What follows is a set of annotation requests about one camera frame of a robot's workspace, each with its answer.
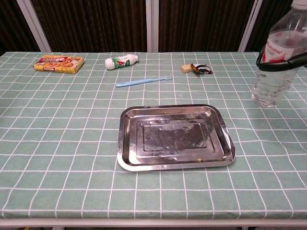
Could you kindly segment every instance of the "dark curtain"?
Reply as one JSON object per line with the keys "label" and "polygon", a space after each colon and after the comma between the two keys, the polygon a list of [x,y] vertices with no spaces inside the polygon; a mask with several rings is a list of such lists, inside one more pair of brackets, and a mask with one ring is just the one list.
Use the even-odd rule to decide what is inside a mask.
{"label": "dark curtain", "polygon": [[238,51],[253,3],[159,1],[159,51]]}
{"label": "dark curtain", "polygon": [[7,51],[39,51],[16,0],[0,0],[0,55]]}
{"label": "dark curtain", "polygon": [[291,9],[292,0],[263,0],[245,51],[259,51],[266,44],[271,27]]}
{"label": "dark curtain", "polygon": [[147,51],[145,0],[31,0],[54,52]]}

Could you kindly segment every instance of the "stainless steel tray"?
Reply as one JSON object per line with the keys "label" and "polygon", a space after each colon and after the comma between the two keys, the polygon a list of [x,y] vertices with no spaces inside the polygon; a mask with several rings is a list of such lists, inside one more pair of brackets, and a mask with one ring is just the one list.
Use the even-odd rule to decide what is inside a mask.
{"label": "stainless steel tray", "polygon": [[221,114],[210,105],[132,107],[120,116],[117,160],[126,170],[226,166],[235,155]]}

